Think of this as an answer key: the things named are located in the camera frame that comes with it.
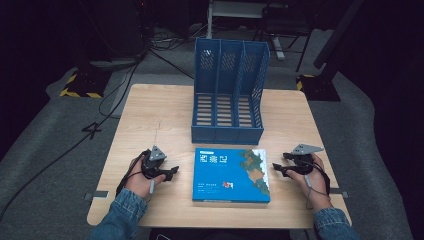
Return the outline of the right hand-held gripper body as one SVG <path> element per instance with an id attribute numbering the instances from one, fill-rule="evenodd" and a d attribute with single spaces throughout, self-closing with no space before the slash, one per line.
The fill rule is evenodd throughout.
<path id="1" fill-rule="evenodd" d="M 307 144 L 299 144 L 292 151 L 292 160 L 299 168 L 298 173 L 307 175 L 313 170 L 312 153 L 323 151 L 323 147 L 317 147 Z"/>

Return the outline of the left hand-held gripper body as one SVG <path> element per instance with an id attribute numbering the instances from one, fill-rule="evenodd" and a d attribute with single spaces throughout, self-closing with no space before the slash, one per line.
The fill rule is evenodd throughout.
<path id="1" fill-rule="evenodd" d="M 147 179 L 152 179 L 165 173 L 165 170 L 161 169 L 161 165 L 167 155 L 157 145 L 153 145 L 151 149 L 145 150 L 142 156 L 141 169 Z"/>

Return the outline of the blue book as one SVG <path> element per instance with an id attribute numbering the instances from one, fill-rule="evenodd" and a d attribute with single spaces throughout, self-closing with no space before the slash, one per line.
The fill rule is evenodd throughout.
<path id="1" fill-rule="evenodd" d="M 195 150 L 192 200 L 197 202 L 270 202 L 264 149 Z"/>

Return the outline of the person's left hand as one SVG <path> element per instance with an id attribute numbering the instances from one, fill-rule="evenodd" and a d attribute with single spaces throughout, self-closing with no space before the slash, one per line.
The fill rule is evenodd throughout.
<path id="1" fill-rule="evenodd" d="M 131 161 L 133 168 L 130 171 L 129 178 L 124 187 L 140 198 L 146 198 L 150 195 L 151 186 L 160 184 L 166 178 L 165 175 L 160 175 L 152 179 L 147 179 L 141 172 L 141 162 L 137 159 Z"/>

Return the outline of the person's right hand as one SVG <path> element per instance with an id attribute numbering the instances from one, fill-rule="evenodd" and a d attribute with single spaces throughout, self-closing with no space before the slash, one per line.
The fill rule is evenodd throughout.
<path id="1" fill-rule="evenodd" d="M 307 198 L 307 208 L 312 209 L 314 212 L 318 212 L 325 208 L 331 208 L 332 203 L 326 191 L 325 178 L 322 175 L 324 164 L 314 153 L 312 153 L 311 156 L 315 163 L 312 172 L 308 175 L 301 175 L 292 170 L 288 170 L 287 175 L 296 182 Z"/>

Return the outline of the blue plastic file rack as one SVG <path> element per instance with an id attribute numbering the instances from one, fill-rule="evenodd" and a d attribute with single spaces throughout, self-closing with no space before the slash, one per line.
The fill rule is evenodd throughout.
<path id="1" fill-rule="evenodd" d="M 257 145 L 270 52 L 265 42 L 198 38 L 191 136 L 194 143 Z"/>

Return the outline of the yellow black striped stand base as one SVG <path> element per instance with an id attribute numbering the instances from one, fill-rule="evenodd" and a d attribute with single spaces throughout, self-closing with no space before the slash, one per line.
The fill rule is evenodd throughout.
<path id="1" fill-rule="evenodd" d="M 333 83 L 323 80 L 319 75 L 298 75 L 296 77 L 296 87 L 305 94 L 308 101 L 340 101 Z"/>
<path id="2" fill-rule="evenodd" d="M 109 74 L 101 71 L 94 73 L 75 70 L 68 79 L 61 96 L 102 98 Z"/>

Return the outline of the black slanted pole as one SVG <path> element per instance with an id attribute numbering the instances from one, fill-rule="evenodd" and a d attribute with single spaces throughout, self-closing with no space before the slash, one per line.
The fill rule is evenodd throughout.
<path id="1" fill-rule="evenodd" d="M 341 18 L 332 35 L 314 60 L 313 65 L 320 69 L 325 63 L 328 63 L 330 58 L 336 53 L 336 47 L 341 43 L 343 34 L 352 22 L 353 18 L 359 11 L 365 0 L 353 0 L 347 9 L 346 13 Z"/>

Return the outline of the white metal stand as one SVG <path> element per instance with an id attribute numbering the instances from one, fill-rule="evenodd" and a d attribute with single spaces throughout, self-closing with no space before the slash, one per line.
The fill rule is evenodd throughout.
<path id="1" fill-rule="evenodd" d="M 237 2 L 236 0 L 208 0 L 207 10 L 207 34 L 206 38 L 211 39 L 212 22 L 214 17 L 234 17 L 234 18 L 249 18 L 260 19 L 262 17 L 262 9 L 266 6 L 265 3 L 253 2 Z"/>

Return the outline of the grey metal table bracket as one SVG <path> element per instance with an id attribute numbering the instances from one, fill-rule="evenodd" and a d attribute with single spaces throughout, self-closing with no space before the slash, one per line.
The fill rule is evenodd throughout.
<path id="1" fill-rule="evenodd" d="M 108 191 L 94 191 L 94 192 L 86 193 L 83 199 L 86 201 L 92 201 L 95 198 L 107 198 L 108 196 L 109 196 Z"/>
<path id="2" fill-rule="evenodd" d="M 343 191 L 340 188 L 330 188 L 330 194 L 339 194 L 345 199 L 350 197 L 347 191 Z"/>

